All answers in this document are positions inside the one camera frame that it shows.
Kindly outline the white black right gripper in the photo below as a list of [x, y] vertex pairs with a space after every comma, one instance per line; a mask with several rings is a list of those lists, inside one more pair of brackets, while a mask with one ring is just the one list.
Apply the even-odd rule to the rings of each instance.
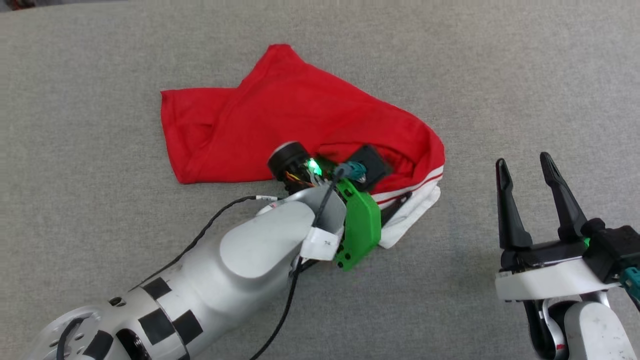
[[512, 176], [505, 159], [499, 158], [495, 164], [498, 232], [499, 247], [506, 250], [502, 254], [506, 267], [495, 275], [497, 297], [503, 301], [533, 301], [619, 287], [619, 282], [603, 283], [583, 260], [586, 246], [581, 228], [586, 216], [550, 153], [541, 152], [539, 159], [557, 210], [558, 239], [567, 243], [532, 246], [533, 239], [515, 203]]

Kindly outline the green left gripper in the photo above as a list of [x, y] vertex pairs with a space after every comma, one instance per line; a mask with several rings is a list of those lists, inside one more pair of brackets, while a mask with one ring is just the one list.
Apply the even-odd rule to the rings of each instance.
[[346, 215], [342, 241], [334, 262], [338, 268], [348, 272], [378, 246], [382, 227], [402, 209], [413, 193], [402, 194], [389, 206], [380, 209], [374, 198], [366, 191], [359, 191], [349, 178], [341, 179], [336, 189], [345, 203]]

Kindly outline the red white basketball jersey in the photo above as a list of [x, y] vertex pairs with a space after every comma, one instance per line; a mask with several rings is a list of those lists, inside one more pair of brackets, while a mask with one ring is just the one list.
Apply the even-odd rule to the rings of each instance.
[[410, 198], [382, 228], [389, 249], [441, 197], [445, 146], [419, 117], [272, 44], [235, 88], [165, 89], [160, 120], [179, 183], [261, 182], [268, 158], [286, 142], [345, 162], [371, 145], [392, 168], [375, 185], [381, 209]]

